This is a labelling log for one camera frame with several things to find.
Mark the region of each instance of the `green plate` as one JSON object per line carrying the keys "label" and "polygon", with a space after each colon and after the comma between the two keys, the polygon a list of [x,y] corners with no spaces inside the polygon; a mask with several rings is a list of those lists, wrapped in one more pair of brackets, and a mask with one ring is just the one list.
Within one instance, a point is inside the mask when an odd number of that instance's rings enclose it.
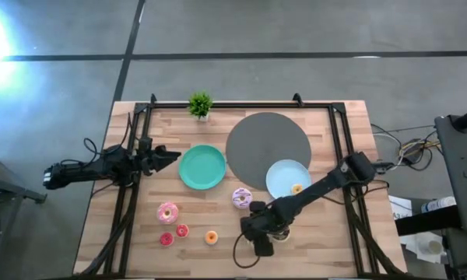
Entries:
{"label": "green plate", "polygon": [[182,157],[178,173],[190,188],[210,189],[225,177],[225,157],[221,151],[211,145],[197,145]]}

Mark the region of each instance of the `light blue plate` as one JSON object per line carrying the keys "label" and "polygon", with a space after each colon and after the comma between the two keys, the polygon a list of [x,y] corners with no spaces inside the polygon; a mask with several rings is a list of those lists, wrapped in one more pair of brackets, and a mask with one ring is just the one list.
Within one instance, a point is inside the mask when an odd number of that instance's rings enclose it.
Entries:
{"label": "light blue plate", "polygon": [[273,163],[266,174],[266,187],[275,199],[293,195],[294,184],[301,184],[303,189],[311,186],[310,173],[295,160],[279,160]]}
{"label": "light blue plate", "polygon": [[180,161],[178,173],[184,183],[195,190],[207,190],[225,177],[225,157],[211,145],[189,149]]}

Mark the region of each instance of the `black metal frame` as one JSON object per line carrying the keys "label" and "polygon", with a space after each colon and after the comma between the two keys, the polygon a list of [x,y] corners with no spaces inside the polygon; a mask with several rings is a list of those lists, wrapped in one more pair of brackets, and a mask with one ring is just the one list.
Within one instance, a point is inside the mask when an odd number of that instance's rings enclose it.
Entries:
{"label": "black metal frame", "polygon": [[[132,131],[130,133],[130,138],[128,140],[128,150],[133,150],[135,142],[136,128],[139,124],[140,114],[145,112],[144,125],[142,128],[142,135],[147,135],[150,127],[150,119],[153,109],[180,109],[186,108],[189,106],[188,102],[157,102],[156,97],[152,95],[151,101],[149,103],[137,103],[134,108],[133,113],[133,124]],[[342,128],[344,132],[344,139],[346,141],[346,148],[348,153],[354,152],[353,141],[351,138],[351,132],[349,129],[349,122],[346,114],[346,107],[344,103],[304,103],[300,95],[296,93],[293,97],[293,101],[287,102],[215,102],[212,105],[212,108],[307,108],[307,109],[326,109],[328,111],[330,127],[332,131],[332,140],[335,146],[335,157],[339,161],[343,158],[343,151],[341,147],[341,142],[339,138],[339,131],[337,125],[336,114],[339,114],[342,121]],[[139,194],[139,183],[140,183],[141,173],[135,177],[134,184],[130,187],[120,188],[118,192],[118,198],[116,200],[115,210],[114,210],[114,219],[111,228],[111,238],[106,243],[103,248],[104,259],[99,263],[97,269],[95,269],[91,275],[73,275],[71,278],[76,279],[113,279],[113,278],[124,278],[126,276],[126,268],[128,264],[128,255],[131,245],[132,238],[132,227],[133,221],[135,218],[135,209],[137,203],[137,197]],[[130,202],[128,203],[128,208],[125,215],[121,218],[123,213],[123,201],[125,199],[125,194],[127,189],[132,190]],[[344,202],[346,207],[346,216],[349,225],[349,235],[351,239],[351,245],[353,248],[353,257],[356,267],[356,273],[358,278],[381,278],[381,279],[425,279],[425,278],[415,278],[413,276],[408,276],[400,272],[399,269],[394,267],[391,262],[388,262],[389,259],[381,251],[380,247],[375,243],[372,235],[370,233],[370,223],[368,220],[367,207],[365,205],[365,200],[363,198],[363,193],[360,187],[354,189],[357,196],[359,215],[355,212],[353,203],[351,202],[351,189],[343,189]],[[363,238],[366,241],[368,259],[370,261],[371,272],[365,272],[363,267],[363,260],[360,252],[360,244],[358,240],[358,235],[356,231],[366,233],[362,234]],[[121,259],[118,266],[118,272],[113,272],[113,263],[114,263],[114,247],[118,241],[118,238],[125,231],[125,237],[123,241],[123,246],[121,250]],[[379,267],[377,264],[377,259],[383,260],[381,263],[384,266],[384,269],[390,275],[383,275],[379,272]],[[99,270],[102,262],[105,263],[103,274],[95,275]]]}
{"label": "black metal frame", "polygon": [[[3,169],[8,176],[12,176],[12,171],[3,166],[3,163],[0,163],[0,165],[2,165],[2,168],[0,169]],[[27,189],[26,187],[0,179],[0,204],[2,202],[7,202],[6,204],[10,206],[10,209],[5,211],[5,214],[0,214],[0,221],[3,225],[0,227],[0,248],[5,240],[9,238],[20,206],[23,200],[27,198],[41,204],[45,202],[47,195],[40,194],[36,191]]]}

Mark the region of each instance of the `wooden table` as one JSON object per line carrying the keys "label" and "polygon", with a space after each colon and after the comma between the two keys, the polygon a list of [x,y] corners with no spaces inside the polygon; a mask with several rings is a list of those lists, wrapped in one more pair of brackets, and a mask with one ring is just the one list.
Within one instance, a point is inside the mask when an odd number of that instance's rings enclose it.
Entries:
{"label": "wooden table", "polygon": [[[377,150],[365,102],[345,103],[355,150],[364,151],[371,161],[376,160]],[[134,102],[114,105],[105,147],[121,141],[127,113],[133,111],[134,105]],[[309,170],[313,181],[320,180],[335,167],[328,111],[323,109],[218,109],[211,111],[208,122],[196,121],[185,109],[154,109],[149,136],[153,138],[154,145],[165,144],[170,151],[186,152],[194,145],[207,143],[225,153],[226,139],[235,124],[248,115],[266,111],[291,118],[307,134],[312,151]],[[338,119],[342,147],[346,147],[340,123]],[[232,248],[240,233],[239,218],[248,215],[248,211],[232,206],[232,192],[246,187],[256,200],[264,201],[270,201],[270,195],[241,183],[230,168],[218,186],[208,191],[194,191],[180,180],[177,171],[180,160],[151,177],[142,178],[128,258],[128,277],[356,276],[345,208],[324,199],[308,205],[297,216],[290,227],[290,239],[275,244],[274,256],[262,258],[253,268],[238,268],[232,260]],[[95,189],[107,183],[98,181]],[[372,183],[370,189],[382,185]],[[82,271],[107,241],[117,193],[116,187],[110,187],[92,198],[74,272]],[[342,201],[341,190],[335,190],[328,196]],[[157,207],[165,201],[172,201],[179,208],[179,219],[173,225],[161,225],[157,221]],[[395,265],[406,271],[388,192],[371,192],[366,196],[366,203],[374,238]],[[160,246],[160,235],[166,231],[174,233],[178,222],[189,226],[189,237],[176,239],[171,247]],[[219,234],[219,241],[214,247],[204,242],[204,235],[209,230]],[[115,267],[119,263],[121,242],[116,249]],[[365,268],[369,268],[363,240],[360,240],[360,248]],[[255,260],[254,250],[247,242],[239,242],[237,256],[242,264]]]}

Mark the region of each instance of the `pink donut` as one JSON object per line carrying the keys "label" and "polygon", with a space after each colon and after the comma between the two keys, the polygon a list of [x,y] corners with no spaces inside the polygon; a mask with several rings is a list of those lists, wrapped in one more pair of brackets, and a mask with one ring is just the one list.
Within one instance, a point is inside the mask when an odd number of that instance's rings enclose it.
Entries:
{"label": "pink donut", "polygon": [[239,209],[249,208],[252,201],[252,194],[243,187],[236,189],[232,194],[232,203]]}
{"label": "pink donut", "polygon": [[157,209],[157,218],[160,222],[171,224],[178,219],[178,207],[171,202],[165,202]]}

